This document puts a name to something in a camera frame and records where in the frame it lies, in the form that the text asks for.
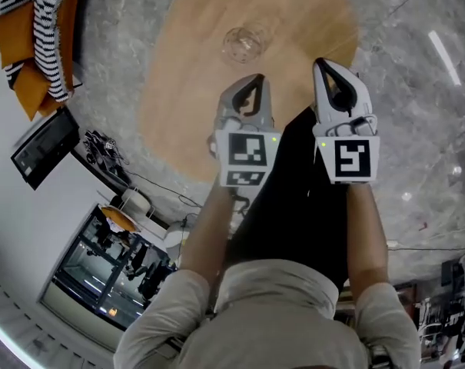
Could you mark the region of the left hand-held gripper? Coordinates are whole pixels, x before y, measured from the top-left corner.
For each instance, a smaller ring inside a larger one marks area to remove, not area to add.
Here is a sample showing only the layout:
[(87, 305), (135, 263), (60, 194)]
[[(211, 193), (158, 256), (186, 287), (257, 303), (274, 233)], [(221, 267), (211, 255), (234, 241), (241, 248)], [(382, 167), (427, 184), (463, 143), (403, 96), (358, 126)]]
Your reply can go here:
[[(226, 88), (220, 101), (251, 122), (272, 126), (271, 84), (262, 74), (243, 77)], [(219, 163), (222, 186), (261, 186), (271, 173), (281, 133), (228, 118), (209, 139)]]

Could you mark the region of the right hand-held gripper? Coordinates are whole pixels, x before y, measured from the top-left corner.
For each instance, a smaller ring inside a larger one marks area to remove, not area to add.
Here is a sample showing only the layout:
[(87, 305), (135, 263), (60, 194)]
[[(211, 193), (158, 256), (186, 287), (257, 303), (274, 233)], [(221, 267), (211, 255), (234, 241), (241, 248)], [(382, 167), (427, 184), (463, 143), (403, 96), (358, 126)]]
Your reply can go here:
[(367, 86), (348, 68), (326, 58), (316, 59), (313, 76), (318, 122), (313, 135), (330, 182), (374, 181), (380, 137)]

